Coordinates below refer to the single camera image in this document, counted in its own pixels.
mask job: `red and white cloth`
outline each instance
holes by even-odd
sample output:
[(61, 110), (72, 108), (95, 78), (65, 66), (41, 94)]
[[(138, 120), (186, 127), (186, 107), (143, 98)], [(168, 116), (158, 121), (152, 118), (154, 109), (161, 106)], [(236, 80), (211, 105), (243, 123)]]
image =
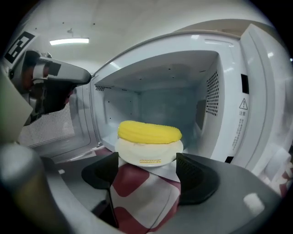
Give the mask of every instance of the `red and white cloth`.
[(163, 167), (140, 168), (119, 158), (110, 194), (120, 231), (155, 232), (177, 211), (180, 182), (176, 161)]
[(293, 182), (293, 164), (289, 162), (285, 171), (275, 181), (270, 181), (264, 175), (261, 175), (260, 179), (268, 186), (270, 186), (281, 197), (285, 197)]

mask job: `warning label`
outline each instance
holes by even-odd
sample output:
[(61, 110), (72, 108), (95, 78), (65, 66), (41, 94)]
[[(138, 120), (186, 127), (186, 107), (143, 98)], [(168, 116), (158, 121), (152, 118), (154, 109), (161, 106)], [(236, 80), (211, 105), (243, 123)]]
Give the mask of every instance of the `warning label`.
[(245, 98), (243, 99), (243, 101), (240, 104), (239, 108), (243, 109), (243, 110), (248, 110)]

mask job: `plate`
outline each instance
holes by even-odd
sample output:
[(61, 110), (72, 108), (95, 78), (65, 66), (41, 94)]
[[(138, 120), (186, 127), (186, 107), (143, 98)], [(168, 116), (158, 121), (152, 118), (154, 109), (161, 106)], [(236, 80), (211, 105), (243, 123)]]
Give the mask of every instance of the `plate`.
[(140, 144), (119, 138), (115, 151), (126, 162), (140, 167), (156, 167), (171, 163), (176, 153), (182, 153), (182, 142), (169, 144)]

